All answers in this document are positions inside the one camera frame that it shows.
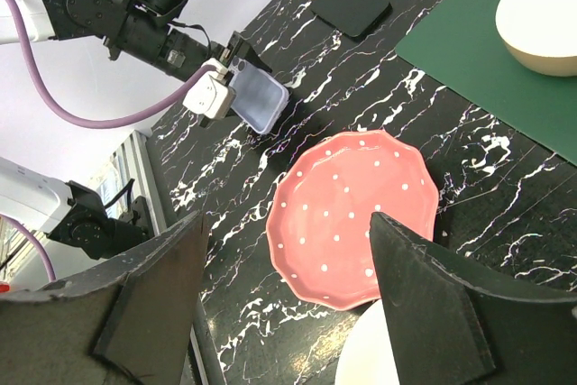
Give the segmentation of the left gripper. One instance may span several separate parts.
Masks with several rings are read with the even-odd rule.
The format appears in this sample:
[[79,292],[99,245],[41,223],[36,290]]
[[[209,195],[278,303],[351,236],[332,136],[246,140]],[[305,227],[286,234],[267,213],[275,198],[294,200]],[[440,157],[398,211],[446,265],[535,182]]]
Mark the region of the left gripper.
[[239,32],[232,33],[229,41],[218,56],[218,60],[223,65],[230,65],[235,57],[247,60],[256,68],[267,73],[272,72],[272,68],[261,59],[253,46]]

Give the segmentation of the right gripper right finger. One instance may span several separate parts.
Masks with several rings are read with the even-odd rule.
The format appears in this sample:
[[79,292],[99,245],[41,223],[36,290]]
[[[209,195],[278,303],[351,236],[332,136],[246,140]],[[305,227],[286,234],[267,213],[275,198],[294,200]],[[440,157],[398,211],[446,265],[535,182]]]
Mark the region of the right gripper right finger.
[[492,270],[380,212],[371,253],[402,384],[574,384],[576,295]]

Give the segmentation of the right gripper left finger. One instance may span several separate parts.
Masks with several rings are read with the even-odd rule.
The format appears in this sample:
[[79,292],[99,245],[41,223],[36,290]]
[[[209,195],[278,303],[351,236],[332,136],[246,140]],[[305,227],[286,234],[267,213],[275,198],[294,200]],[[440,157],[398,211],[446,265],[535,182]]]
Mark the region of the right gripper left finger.
[[206,262],[206,217],[41,289],[1,297],[3,384],[178,384]]

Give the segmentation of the black phone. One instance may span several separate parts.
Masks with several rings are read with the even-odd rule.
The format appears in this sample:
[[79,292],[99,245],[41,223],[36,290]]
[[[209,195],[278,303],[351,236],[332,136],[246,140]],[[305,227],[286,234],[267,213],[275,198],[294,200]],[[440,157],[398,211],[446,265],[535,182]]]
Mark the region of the black phone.
[[313,14],[347,37],[358,40],[390,12],[389,0],[313,0]]

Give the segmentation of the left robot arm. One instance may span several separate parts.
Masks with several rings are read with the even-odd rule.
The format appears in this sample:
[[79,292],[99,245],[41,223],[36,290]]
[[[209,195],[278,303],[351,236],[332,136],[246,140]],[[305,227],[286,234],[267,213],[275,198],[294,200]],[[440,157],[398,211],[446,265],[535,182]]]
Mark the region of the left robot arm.
[[[288,101],[251,44],[234,33],[226,45],[200,43],[179,16],[188,0],[4,0],[1,41],[20,44],[26,67],[44,104],[79,127],[106,130],[137,124],[176,103],[202,125],[230,115],[256,133],[268,133]],[[50,94],[32,53],[37,41],[94,36],[115,60],[122,53],[178,79],[180,87],[159,103],[133,115],[89,120],[73,115]],[[115,219],[93,190],[1,162],[1,216],[26,237],[81,249],[89,258],[108,259],[146,241],[150,233],[128,215]]]

